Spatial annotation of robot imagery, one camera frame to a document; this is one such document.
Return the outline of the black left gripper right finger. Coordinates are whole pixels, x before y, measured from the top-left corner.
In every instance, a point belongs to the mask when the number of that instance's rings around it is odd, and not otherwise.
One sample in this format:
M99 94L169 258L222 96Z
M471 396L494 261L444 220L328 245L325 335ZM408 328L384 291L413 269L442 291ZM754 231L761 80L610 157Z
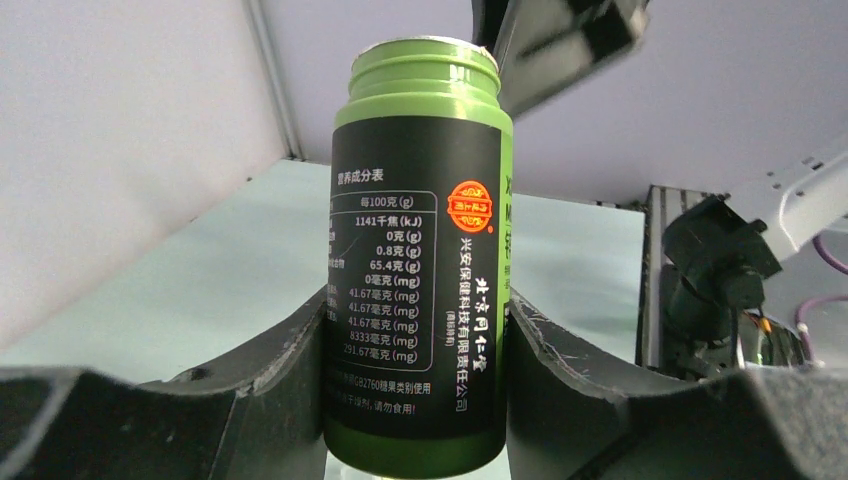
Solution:
M520 294L505 336L515 479L843 479L847 373L685 382L601 350Z

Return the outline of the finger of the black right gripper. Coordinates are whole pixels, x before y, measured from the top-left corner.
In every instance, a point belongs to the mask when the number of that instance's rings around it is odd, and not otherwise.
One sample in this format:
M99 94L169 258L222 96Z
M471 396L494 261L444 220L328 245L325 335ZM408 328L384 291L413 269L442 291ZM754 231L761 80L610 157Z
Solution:
M496 60L500 106L528 113L631 54L649 23L640 0L473 1L472 42Z

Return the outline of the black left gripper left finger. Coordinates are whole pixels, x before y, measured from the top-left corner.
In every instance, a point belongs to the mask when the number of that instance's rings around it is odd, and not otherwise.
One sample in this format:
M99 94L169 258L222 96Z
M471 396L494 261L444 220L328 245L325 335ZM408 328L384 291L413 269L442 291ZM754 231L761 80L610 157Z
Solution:
M320 479L324 291L169 381L1 371L5 479Z

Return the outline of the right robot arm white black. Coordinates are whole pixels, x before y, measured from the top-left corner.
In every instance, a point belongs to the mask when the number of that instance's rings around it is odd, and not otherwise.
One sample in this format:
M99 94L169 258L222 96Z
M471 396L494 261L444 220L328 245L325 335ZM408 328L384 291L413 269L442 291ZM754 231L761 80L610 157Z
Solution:
M473 41L499 67L500 105L518 118L637 51L644 1L476 1ZM847 139L710 195L664 230L676 279L665 322L710 340L761 306L783 262L847 214Z

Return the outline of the green pill bottle black label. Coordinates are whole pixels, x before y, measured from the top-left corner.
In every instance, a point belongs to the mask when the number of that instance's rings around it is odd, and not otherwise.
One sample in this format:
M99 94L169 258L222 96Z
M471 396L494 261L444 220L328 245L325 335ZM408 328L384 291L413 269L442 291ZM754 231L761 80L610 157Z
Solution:
M332 137L323 430L391 479L442 479L506 436L513 123L494 58L438 36L353 62Z

